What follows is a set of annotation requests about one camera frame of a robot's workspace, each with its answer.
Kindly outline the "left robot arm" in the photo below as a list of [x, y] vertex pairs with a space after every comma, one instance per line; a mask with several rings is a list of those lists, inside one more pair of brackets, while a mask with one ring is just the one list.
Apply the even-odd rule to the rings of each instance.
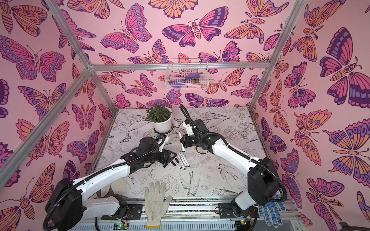
[[144, 137], [138, 147], [122, 155], [113, 164], [83, 178], [62, 179], [46, 204], [43, 230], [68, 231], [83, 219], [122, 214], [124, 202], [116, 196], [107, 200], [99, 198], [91, 204], [87, 201], [96, 192], [142, 168], [148, 168], [156, 162], [167, 166], [174, 161], [177, 154], [164, 149], [167, 139], [165, 135]]

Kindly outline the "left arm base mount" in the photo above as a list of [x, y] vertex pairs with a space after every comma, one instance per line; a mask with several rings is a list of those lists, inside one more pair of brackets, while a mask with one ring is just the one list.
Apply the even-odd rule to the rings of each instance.
[[128, 204], [125, 197], [121, 195], [113, 195], [113, 198], [118, 200], [119, 207], [113, 215], [104, 215], [101, 220], [133, 220], [140, 219], [142, 214], [142, 204]]

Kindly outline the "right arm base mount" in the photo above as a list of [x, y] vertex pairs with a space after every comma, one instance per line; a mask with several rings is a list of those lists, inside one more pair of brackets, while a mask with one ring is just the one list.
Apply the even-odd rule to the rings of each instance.
[[248, 209], [243, 210], [239, 208], [235, 202], [219, 203], [217, 208], [217, 213], [220, 218], [235, 218], [250, 221], [252, 218], [256, 217], [254, 207], [249, 207]]

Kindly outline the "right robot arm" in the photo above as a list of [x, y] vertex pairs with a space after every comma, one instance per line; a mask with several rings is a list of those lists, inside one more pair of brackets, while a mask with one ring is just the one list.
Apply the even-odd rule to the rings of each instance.
[[210, 132], [200, 119], [194, 122], [187, 119], [183, 126], [186, 134], [180, 136], [180, 143], [184, 148], [200, 147], [223, 158], [247, 177], [247, 190], [239, 193], [231, 202], [235, 216], [242, 217], [253, 206], [287, 200], [287, 189], [271, 159], [259, 159], [243, 152], [227, 142], [221, 134]]

